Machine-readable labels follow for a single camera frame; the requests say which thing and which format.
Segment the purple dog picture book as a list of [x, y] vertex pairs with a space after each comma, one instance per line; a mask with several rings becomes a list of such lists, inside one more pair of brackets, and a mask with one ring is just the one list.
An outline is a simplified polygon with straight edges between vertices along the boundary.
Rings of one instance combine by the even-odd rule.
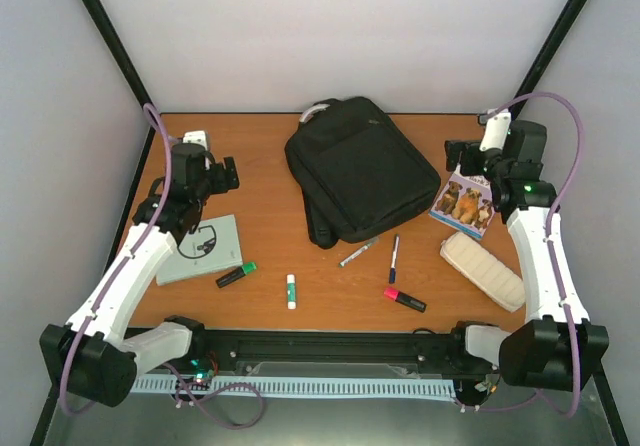
[[481, 240], [494, 217], [489, 181], [484, 176], [464, 176], [457, 166], [444, 183], [429, 215]]

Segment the grey book with G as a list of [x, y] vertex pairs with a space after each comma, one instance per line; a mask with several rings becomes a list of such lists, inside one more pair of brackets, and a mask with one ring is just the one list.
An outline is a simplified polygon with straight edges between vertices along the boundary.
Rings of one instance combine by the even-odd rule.
[[187, 234], [156, 274], [156, 283], [170, 283], [218, 273], [243, 264], [236, 217], [202, 220]]

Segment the black student backpack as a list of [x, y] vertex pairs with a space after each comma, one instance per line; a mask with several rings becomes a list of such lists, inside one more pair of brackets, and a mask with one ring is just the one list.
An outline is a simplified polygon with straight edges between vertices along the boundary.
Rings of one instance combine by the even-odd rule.
[[414, 219], [441, 187], [432, 164], [366, 97], [308, 107], [284, 153], [301, 189], [309, 239], [321, 249], [366, 241]]

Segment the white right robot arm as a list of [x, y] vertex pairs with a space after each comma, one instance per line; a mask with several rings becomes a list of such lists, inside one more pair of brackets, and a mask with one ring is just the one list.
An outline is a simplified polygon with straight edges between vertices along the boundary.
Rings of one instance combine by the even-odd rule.
[[488, 180], [494, 209], [517, 252], [525, 293], [523, 326], [460, 322], [463, 358], [496, 367], [511, 386], [581, 391], [609, 346], [605, 327], [591, 322], [577, 296], [561, 237], [555, 187], [541, 180], [545, 126], [488, 121], [480, 141], [448, 140], [446, 168]]

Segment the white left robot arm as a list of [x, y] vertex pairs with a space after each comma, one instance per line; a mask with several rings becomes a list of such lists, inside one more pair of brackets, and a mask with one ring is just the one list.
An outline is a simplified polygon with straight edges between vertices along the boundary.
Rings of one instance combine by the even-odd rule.
[[193, 369], [206, 361], [205, 327], [197, 320], [173, 315], [135, 336], [126, 331], [162, 264], [196, 230], [209, 197], [239, 185], [233, 158], [217, 162], [197, 143], [172, 147], [166, 175], [152, 182], [99, 285], [65, 325], [50, 324], [40, 337], [60, 405], [74, 394], [115, 407], [136, 379], [162, 364], [177, 360]]

